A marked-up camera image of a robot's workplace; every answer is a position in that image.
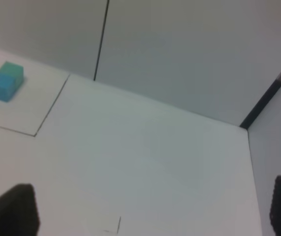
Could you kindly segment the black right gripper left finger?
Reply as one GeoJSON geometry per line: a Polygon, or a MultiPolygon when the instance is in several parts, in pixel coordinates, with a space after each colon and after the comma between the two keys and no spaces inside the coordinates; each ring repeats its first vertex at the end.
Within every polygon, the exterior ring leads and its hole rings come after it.
{"type": "Polygon", "coordinates": [[[39,228],[31,184],[17,184],[0,196],[0,236],[36,236],[39,228]]]}

